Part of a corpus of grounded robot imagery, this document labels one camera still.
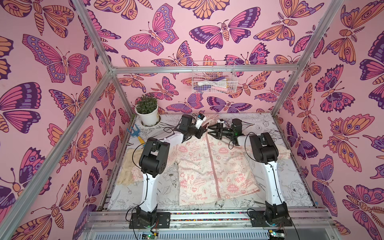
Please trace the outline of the pink printed kids jacket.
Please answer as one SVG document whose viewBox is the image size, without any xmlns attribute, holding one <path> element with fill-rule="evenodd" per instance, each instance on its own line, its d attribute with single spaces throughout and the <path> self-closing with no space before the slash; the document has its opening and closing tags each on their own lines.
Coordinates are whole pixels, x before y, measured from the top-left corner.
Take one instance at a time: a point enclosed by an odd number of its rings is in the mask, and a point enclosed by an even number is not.
<svg viewBox="0 0 384 240">
<path fill-rule="evenodd" d="M 278 160 L 290 157 L 291 152 L 286 147 L 277 147 Z M 167 166 L 159 176 L 158 188 L 161 179 L 167 175 L 168 167 L 173 165 L 178 166 L 179 206 L 210 204 L 260 191 L 255 174 L 263 173 L 246 156 L 244 148 L 234 147 L 227 138 L 217 140 L 207 132 L 200 139 L 192 137 L 170 149 Z M 261 182 L 265 190 L 264 174 Z M 156 197 L 159 205 L 162 194 L 158 190 Z"/>
</svg>

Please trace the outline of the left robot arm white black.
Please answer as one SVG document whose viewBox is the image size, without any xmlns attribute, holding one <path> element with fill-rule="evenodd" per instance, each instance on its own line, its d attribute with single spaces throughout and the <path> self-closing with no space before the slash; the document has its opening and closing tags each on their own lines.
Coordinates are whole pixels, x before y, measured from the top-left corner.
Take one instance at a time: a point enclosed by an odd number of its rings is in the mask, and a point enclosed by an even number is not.
<svg viewBox="0 0 384 240">
<path fill-rule="evenodd" d="M 169 151 L 172 147 L 186 142 L 191 137 L 200 139 L 206 128 L 203 123 L 207 117 L 200 113 L 196 117 L 184 114 L 180 123 L 174 127 L 165 138 L 149 138 L 139 159 L 139 169 L 143 174 L 143 195 L 141 203 L 135 207 L 136 215 L 132 221 L 145 227 L 151 227 L 158 222 L 157 197 L 159 176 L 164 172 Z"/>
</svg>

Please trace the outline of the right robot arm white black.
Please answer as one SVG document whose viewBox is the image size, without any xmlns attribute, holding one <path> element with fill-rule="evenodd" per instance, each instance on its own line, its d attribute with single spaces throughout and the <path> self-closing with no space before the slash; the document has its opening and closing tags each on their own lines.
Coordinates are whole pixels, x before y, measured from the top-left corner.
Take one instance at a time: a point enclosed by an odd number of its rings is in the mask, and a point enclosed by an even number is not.
<svg viewBox="0 0 384 240">
<path fill-rule="evenodd" d="M 261 134 L 243 134 L 243 122 L 233 119 L 229 128 L 224 123 L 216 123 L 208 127 L 208 134 L 215 139 L 227 138 L 234 147 L 243 147 L 246 156 L 264 174 L 266 182 L 266 200 L 264 219 L 269 226 L 292 226 L 288 206 L 283 197 L 279 177 L 277 174 L 277 161 L 279 150 L 271 135 L 267 132 Z"/>
</svg>

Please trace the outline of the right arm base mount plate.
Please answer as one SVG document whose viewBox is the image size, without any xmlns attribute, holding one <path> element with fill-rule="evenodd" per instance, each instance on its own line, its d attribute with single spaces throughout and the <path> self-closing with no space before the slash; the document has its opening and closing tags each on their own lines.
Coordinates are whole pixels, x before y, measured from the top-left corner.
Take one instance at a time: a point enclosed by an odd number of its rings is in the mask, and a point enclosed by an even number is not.
<svg viewBox="0 0 384 240">
<path fill-rule="evenodd" d="M 252 227 L 292 227 L 293 222 L 287 212 L 274 215 L 263 211 L 247 210 Z"/>
</svg>

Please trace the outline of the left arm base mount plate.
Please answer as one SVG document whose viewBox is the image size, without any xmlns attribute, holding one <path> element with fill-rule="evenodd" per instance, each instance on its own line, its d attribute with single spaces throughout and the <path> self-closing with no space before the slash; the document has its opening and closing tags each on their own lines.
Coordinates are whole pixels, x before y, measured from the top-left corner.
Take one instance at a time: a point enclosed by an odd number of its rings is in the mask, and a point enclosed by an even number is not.
<svg viewBox="0 0 384 240">
<path fill-rule="evenodd" d="M 171 223 L 170 212 L 159 212 L 154 214 L 137 214 L 133 213 L 129 229 L 150 229 L 157 227 L 158 229 L 168 229 Z"/>
</svg>

